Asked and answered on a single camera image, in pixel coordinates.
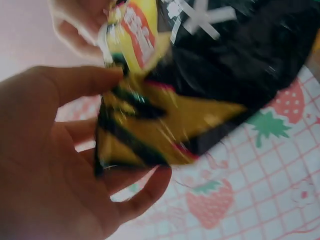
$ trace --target hand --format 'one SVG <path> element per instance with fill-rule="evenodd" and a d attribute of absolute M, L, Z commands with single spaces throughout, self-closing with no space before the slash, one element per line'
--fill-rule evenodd
<path fill-rule="evenodd" d="M 102 59 L 99 47 L 93 44 L 100 27 L 107 21 L 105 13 L 111 1 L 48 0 L 55 33 L 81 57 Z"/>
<path fill-rule="evenodd" d="M 144 213 L 165 192 L 169 168 L 123 202 L 110 196 L 148 170 L 111 168 L 95 178 L 91 139 L 95 120 L 55 122 L 57 109 L 81 96 L 110 90 L 117 68 L 35 67 L 0 82 L 0 239 L 103 240 Z"/>

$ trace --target tablecloth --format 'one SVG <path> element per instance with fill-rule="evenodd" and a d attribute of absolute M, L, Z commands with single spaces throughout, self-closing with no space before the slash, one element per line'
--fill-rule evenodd
<path fill-rule="evenodd" d="M 110 239 L 320 240 L 320 84 L 306 67 L 297 78 L 195 165 L 175 167 L 163 197 Z M 96 116 L 99 104 L 80 98 L 57 120 Z"/>

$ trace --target green strawberry leaf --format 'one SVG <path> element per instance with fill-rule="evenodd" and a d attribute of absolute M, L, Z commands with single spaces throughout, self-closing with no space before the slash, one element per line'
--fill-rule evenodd
<path fill-rule="evenodd" d="M 291 127 L 286 126 L 284 120 L 274 118 L 271 111 L 267 113 L 259 112 L 250 118 L 247 123 L 254 126 L 253 130 L 258 131 L 255 141 L 255 146 L 257 148 L 262 147 L 262 137 L 269 139 L 271 134 L 277 138 L 289 138 L 289 135 L 286 133 L 286 131 L 291 129 Z"/>
<path fill-rule="evenodd" d="M 212 191 L 217 190 L 217 188 L 221 185 L 222 184 L 218 181 L 209 181 L 204 185 L 193 188 L 193 192 L 196 194 L 208 194 Z"/>
<path fill-rule="evenodd" d="M 134 184 L 128 186 L 128 189 L 130 192 L 133 192 L 133 193 L 139 192 L 139 186 L 137 183 L 134 183 Z"/>

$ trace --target crumpled wrapper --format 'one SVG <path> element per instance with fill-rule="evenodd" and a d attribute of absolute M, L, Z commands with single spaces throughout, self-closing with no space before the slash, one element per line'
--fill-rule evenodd
<path fill-rule="evenodd" d="M 319 27 L 313 0 L 128 0 L 98 45 L 123 81 L 102 96 L 95 174 L 192 164 L 291 85 Z"/>

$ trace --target red label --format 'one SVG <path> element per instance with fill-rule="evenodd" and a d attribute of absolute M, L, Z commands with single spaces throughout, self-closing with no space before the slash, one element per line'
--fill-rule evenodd
<path fill-rule="evenodd" d="M 144 68 L 155 52 L 156 43 L 146 16 L 136 4 L 130 2 L 125 9 L 121 25 L 131 37 L 134 54 L 140 68 Z"/>

